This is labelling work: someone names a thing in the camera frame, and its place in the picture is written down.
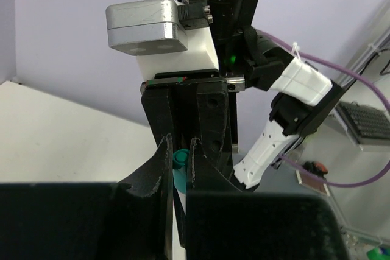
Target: green object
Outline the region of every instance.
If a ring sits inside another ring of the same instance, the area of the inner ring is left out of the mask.
[[[231,64],[234,64],[236,62],[236,58],[237,58],[237,56],[234,56],[234,55],[230,57]]]
[[[390,260],[390,256],[384,255],[380,248],[367,252],[367,257],[370,260]]]
[[[173,154],[173,180],[176,189],[185,194],[187,186],[187,163],[190,151],[180,149]]]
[[[190,151],[188,149],[179,149],[173,154],[173,168],[178,170],[187,165],[188,155]]]

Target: screw hole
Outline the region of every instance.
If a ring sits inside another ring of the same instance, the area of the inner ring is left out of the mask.
[[[236,86],[235,86],[235,85],[232,85],[232,84],[229,84],[229,85],[227,85],[227,89],[228,89],[229,91],[234,91],[234,90],[236,89]]]
[[[216,108],[218,106],[218,101],[216,99],[209,99],[207,104],[210,108]]]
[[[215,151],[215,152],[219,152],[219,150],[221,149],[222,147],[222,144],[220,141],[218,140],[214,140],[213,143],[211,144],[211,148]]]

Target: white table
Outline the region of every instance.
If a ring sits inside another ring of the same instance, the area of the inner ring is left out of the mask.
[[[15,83],[0,85],[0,182],[120,181],[155,150],[146,126]],[[185,259],[175,218],[174,259]]]

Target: keyboard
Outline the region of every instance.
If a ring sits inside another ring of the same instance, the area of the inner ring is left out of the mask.
[[[358,144],[390,146],[390,120],[383,111],[347,102],[335,110]]]

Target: white wall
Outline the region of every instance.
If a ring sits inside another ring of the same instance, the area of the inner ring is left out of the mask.
[[[135,59],[107,46],[105,8],[136,0],[16,0],[16,62],[27,85],[145,123]],[[346,64],[384,0],[260,0],[254,26]],[[256,140],[272,93],[239,95],[240,147]]]
[[[15,75],[15,0],[0,0],[0,84]]]

